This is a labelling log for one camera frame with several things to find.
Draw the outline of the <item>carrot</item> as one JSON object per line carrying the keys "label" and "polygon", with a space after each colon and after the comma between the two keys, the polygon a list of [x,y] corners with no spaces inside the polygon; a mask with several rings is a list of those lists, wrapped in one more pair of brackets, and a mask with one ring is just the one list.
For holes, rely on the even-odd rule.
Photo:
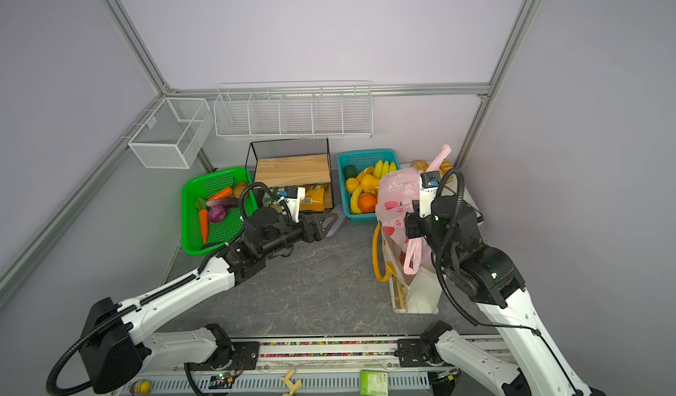
{"label": "carrot", "polygon": [[207,201],[219,201],[219,200],[224,200],[227,198],[230,198],[233,195],[233,189],[228,187],[224,188],[218,192],[216,192],[214,195],[210,196]]}
{"label": "carrot", "polygon": [[199,197],[195,202],[195,207],[198,210],[202,242],[206,244],[209,239],[209,209],[206,200]]}

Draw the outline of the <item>round bread roll back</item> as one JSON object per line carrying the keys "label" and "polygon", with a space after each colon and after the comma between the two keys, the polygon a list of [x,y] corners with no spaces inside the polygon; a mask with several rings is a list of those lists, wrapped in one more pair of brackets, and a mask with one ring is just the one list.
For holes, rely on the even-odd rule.
{"label": "round bread roll back", "polygon": [[430,165],[424,160],[415,160],[411,166],[418,172],[426,172]]}

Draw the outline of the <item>striped croissant far right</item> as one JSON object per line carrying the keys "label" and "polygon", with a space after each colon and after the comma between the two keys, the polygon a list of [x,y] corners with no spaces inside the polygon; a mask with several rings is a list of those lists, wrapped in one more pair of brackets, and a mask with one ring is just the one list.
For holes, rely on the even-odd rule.
{"label": "striped croissant far right", "polygon": [[453,165],[448,161],[444,160],[440,165],[439,171],[441,175],[445,175],[449,170],[453,168]]}

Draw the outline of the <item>teal plastic fruit basket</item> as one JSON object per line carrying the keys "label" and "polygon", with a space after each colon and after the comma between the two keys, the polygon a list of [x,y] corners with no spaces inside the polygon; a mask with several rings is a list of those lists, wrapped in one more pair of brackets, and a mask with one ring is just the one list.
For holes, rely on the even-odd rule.
{"label": "teal plastic fruit basket", "polygon": [[389,162],[401,169],[401,163],[396,153],[390,149],[371,149],[360,151],[347,151],[340,153],[336,158],[339,180],[341,185],[341,198],[345,216],[356,225],[374,224],[377,222],[375,213],[353,214],[350,208],[351,193],[346,188],[348,177],[344,174],[344,169],[352,165],[357,174],[362,174],[368,167],[375,167],[379,161]]}

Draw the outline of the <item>green plastic vegetable basket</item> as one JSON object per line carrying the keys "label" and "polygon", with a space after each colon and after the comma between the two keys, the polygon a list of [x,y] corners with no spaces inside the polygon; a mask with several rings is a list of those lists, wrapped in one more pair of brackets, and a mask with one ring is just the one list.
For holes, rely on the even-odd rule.
{"label": "green plastic vegetable basket", "polygon": [[181,244],[185,253],[205,255],[229,242],[243,225],[241,212],[257,210],[255,198],[239,207],[243,190],[251,184],[243,167],[213,172],[187,182],[181,191]]}

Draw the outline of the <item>pale purple long eggplant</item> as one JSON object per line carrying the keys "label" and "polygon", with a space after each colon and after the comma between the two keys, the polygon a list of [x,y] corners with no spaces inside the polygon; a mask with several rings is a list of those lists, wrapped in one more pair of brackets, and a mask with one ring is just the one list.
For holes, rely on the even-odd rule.
{"label": "pale purple long eggplant", "polygon": [[232,207],[237,207],[239,205],[239,200],[237,198],[225,198],[225,199],[220,199],[220,200],[211,200],[206,202],[206,206],[209,208],[213,208],[216,206],[223,206],[227,209],[230,209]]}

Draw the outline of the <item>green snack packet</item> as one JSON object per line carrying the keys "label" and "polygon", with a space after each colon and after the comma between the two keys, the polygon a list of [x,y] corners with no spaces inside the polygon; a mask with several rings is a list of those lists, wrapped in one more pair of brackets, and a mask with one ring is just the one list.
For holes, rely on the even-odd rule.
{"label": "green snack packet", "polygon": [[280,199],[285,199],[287,197],[286,190],[284,188],[274,187],[271,188],[270,192],[264,191],[262,194],[262,206],[272,207],[278,213],[283,213],[284,208],[283,204],[279,202]]}

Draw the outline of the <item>brown potato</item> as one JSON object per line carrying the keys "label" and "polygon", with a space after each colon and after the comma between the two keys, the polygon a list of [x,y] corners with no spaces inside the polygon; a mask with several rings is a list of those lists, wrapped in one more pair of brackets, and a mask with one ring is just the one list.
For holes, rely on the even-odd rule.
{"label": "brown potato", "polygon": [[239,182],[234,188],[233,188],[233,194],[232,196],[234,198],[241,198],[241,195],[244,193],[245,189],[248,187],[248,184],[245,181]]}

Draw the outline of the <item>green card on rail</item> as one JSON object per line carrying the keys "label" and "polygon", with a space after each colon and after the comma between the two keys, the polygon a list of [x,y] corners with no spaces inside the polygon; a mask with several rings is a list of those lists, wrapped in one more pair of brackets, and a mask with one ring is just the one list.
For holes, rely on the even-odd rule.
{"label": "green card on rail", "polygon": [[361,371],[361,396],[388,396],[389,380],[385,371]]}

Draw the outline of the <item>cream canvas tote bag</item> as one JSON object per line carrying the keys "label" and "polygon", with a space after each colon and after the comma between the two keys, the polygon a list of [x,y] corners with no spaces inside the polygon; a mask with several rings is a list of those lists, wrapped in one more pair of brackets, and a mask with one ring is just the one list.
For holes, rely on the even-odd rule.
{"label": "cream canvas tote bag", "polygon": [[375,278],[389,287],[391,306],[395,313],[437,314],[441,288],[431,264],[423,262],[415,271],[413,260],[378,223],[371,243],[371,263]]}

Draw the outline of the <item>white plastic tray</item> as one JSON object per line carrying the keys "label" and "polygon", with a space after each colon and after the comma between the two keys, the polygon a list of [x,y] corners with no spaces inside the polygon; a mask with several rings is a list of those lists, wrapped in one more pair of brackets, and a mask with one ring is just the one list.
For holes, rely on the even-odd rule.
{"label": "white plastic tray", "polygon": [[[406,168],[412,168],[413,164],[412,163],[404,163],[403,165],[399,166],[399,169],[406,169]],[[452,178],[446,183],[444,186],[444,190],[442,191],[442,195],[455,195],[457,192],[457,179],[455,176],[452,176]],[[463,200],[470,205],[473,210],[475,211],[475,214],[478,219],[478,225],[482,226],[484,223],[484,215],[481,213],[479,210],[477,204],[475,203],[473,197],[471,197],[468,189],[465,190],[465,193],[463,195]]]}

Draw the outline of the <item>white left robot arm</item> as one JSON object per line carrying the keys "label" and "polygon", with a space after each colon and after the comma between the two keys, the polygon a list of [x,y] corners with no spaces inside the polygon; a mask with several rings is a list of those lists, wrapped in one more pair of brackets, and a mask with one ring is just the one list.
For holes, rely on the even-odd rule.
{"label": "white left robot arm", "polygon": [[198,268],[155,290],[121,303],[109,297],[94,304],[79,339],[52,367],[46,391],[73,395],[91,389],[113,392],[139,373],[162,366],[200,365],[218,370],[232,365],[238,353],[217,324],[186,336],[158,329],[202,301],[241,285],[266,267],[268,260],[288,257],[298,242],[327,237],[336,213],[303,213],[298,187],[274,195],[261,182],[248,185],[238,204],[242,225]]}

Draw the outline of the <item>orange fruit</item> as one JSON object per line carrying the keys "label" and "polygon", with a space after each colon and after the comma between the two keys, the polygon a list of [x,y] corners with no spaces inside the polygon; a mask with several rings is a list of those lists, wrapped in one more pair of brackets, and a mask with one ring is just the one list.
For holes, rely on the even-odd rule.
{"label": "orange fruit", "polygon": [[378,199],[371,193],[362,193],[357,201],[357,207],[363,214],[375,212]]}

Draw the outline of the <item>yellow lemon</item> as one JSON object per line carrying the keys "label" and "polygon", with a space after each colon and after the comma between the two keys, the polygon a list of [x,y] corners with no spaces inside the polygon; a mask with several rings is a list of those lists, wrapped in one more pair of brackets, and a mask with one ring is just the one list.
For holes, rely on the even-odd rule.
{"label": "yellow lemon", "polygon": [[345,181],[345,189],[349,195],[352,195],[359,186],[360,181],[357,178],[348,178],[347,181]]}

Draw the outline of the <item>green avocado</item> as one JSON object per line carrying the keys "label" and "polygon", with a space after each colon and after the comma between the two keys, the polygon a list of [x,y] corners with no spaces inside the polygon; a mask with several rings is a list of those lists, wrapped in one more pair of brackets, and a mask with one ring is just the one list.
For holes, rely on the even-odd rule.
{"label": "green avocado", "polygon": [[349,179],[355,179],[358,176],[357,167],[355,165],[345,165],[343,167],[343,177],[345,181]]}

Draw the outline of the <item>small white mesh basket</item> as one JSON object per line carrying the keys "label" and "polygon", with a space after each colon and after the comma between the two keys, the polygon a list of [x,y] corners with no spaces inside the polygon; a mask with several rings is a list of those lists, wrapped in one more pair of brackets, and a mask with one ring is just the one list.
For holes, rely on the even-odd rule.
{"label": "small white mesh basket", "polygon": [[214,122],[206,99],[163,98],[130,136],[128,147],[146,168],[187,170],[195,163]]}

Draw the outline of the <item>yellow snack packet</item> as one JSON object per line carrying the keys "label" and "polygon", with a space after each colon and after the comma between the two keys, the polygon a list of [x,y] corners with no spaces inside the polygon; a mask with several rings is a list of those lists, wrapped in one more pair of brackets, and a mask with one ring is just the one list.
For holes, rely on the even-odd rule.
{"label": "yellow snack packet", "polygon": [[322,212],[325,209],[326,187],[323,184],[303,186],[305,195],[300,201],[301,211]]}

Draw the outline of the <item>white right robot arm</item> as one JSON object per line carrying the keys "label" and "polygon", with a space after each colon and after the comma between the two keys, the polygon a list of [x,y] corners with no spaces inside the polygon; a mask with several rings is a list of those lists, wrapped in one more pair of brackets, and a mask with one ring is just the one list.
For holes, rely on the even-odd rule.
{"label": "white right robot arm", "polygon": [[443,321],[422,333],[422,359],[457,367],[495,395],[599,395],[559,350],[512,259],[484,242],[461,170],[419,172],[417,187],[407,237],[425,240],[443,294],[472,326],[496,329],[514,361],[503,364]]}

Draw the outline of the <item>pink plastic grocery bag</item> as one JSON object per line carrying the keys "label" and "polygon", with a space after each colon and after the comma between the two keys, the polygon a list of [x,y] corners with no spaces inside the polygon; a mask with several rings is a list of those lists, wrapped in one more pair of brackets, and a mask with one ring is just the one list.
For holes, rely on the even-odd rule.
{"label": "pink plastic grocery bag", "polygon": [[450,146],[446,144],[426,169],[418,169],[413,165],[404,167],[385,175],[378,184],[376,215],[380,222],[381,232],[392,239],[394,244],[405,253],[406,257],[401,264],[405,275],[414,276],[419,271],[424,258],[422,238],[407,237],[406,214],[415,212],[413,201],[418,201],[420,197],[421,174],[438,172],[451,152]]}

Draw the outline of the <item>yellow banana bunch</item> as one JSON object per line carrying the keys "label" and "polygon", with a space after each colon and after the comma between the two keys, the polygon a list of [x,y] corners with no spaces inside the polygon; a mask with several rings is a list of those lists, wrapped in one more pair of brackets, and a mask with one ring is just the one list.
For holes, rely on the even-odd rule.
{"label": "yellow banana bunch", "polygon": [[[398,169],[395,165],[391,165],[389,162],[379,161],[375,167],[368,167],[364,172],[362,172],[362,174],[359,174],[357,176],[357,179],[359,179],[360,181],[365,174],[372,174],[373,176],[381,180],[387,174],[390,174],[391,172],[396,172],[397,170]],[[372,191],[371,194],[376,196],[378,199],[379,191],[380,191],[380,181],[378,182],[378,188]],[[353,214],[357,215],[363,214],[357,207],[357,201],[360,195],[362,195],[362,193],[365,192],[362,190],[361,186],[359,186],[351,195],[350,208]]]}

